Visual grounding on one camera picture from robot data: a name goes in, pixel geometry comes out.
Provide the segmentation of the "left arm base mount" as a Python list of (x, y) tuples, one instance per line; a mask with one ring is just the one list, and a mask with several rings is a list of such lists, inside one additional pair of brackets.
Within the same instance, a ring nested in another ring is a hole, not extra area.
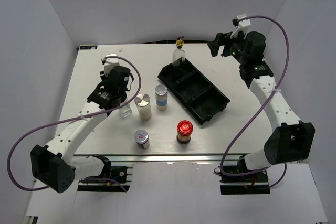
[(116, 164), (107, 157), (98, 156), (104, 163), (100, 175), (91, 176), (91, 179), (81, 179), (78, 183), (78, 192), (94, 193), (126, 193), (132, 182), (133, 167)]

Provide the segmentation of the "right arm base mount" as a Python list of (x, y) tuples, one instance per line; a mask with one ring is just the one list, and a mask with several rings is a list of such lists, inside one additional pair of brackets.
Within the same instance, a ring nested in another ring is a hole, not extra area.
[[(223, 163), (223, 170), (228, 174), (248, 172), (242, 164), (242, 155), (228, 155)], [(269, 180), (266, 171), (246, 176), (226, 176), (220, 166), (214, 168), (219, 176), (220, 193), (222, 195), (266, 195), (270, 194)]]

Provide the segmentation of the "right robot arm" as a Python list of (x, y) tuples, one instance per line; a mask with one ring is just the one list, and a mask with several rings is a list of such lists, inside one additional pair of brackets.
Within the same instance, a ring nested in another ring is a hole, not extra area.
[(265, 36), (255, 31), (247, 34), (240, 31), (237, 37), (218, 33), (208, 47), (213, 57), (223, 47), (222, 56), (233, 56), (239, 62), (240, 77), (260, 102), (259, 110), (265, 112), (272, 128), (262, 149), (241, 156), (235, 171), (222, 169), (222, 174), (238, 176), (247, 182), (270, 166), (307, 159), (316, 130), (312, 123), (303, 122), (294, 113), (277, 87), (278, 82), (264, 59)]

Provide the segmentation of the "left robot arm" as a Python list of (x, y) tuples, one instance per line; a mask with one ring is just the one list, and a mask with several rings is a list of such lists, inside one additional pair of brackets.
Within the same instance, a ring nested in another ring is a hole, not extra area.
[(111, 162), (106, 157), (93, 154), (75, 159), (73, 156), (95, 127), (111, 114), (111, 109), (126, 100), (127, 85), (132, 77), (129, 68), (114, 67), (88, 96), (79, 119), (71, 121), (45, 146), (36, 145), (32, 149), (31, 167), (36, 179), (63, 193), (76, 180), (95, 177), (104, 182), (110, 178)]

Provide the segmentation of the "clear glass oil bottle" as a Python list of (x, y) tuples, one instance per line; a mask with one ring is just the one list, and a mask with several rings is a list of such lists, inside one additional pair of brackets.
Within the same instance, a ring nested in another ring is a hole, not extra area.
[(123, 118), (128, 117), (132, 113), (132, 109), (130, 107), (130, 104), (127, 103), (127, 101), (125, 101), (121, 104), (121, 108), (119, 109), (119, 113)]

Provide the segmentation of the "dark sauce glass bottle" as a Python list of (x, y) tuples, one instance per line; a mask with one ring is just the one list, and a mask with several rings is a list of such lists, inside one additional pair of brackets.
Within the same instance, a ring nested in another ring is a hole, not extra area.
[(186, 53), (183, 49), (184, 45), (183, 38), (184, 38), (183, 36), (178, 37), (175, 43), (176, 49), (173, 52), (172, 66), (173, 66), (173, 76), (175, 78), (179, 78), (183, 74), (183, 70), (180, 68), (180, 66), (184, 63), (186, 56)]

